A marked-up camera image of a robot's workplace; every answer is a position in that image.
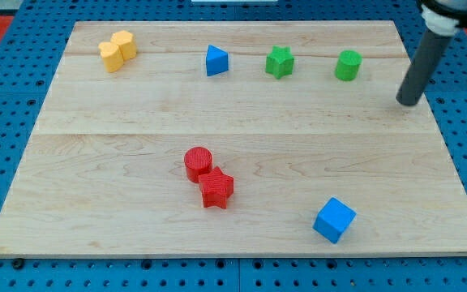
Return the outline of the robot arm end white collar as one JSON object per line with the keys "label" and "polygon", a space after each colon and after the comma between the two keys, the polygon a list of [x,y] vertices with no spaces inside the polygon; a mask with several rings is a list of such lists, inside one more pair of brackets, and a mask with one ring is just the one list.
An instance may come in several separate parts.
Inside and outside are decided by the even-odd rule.
{"label": "robot arm end white collar", "polygon": [[441,36],[450,37],[467,29],[467,0],[417,0],[426,26]]}

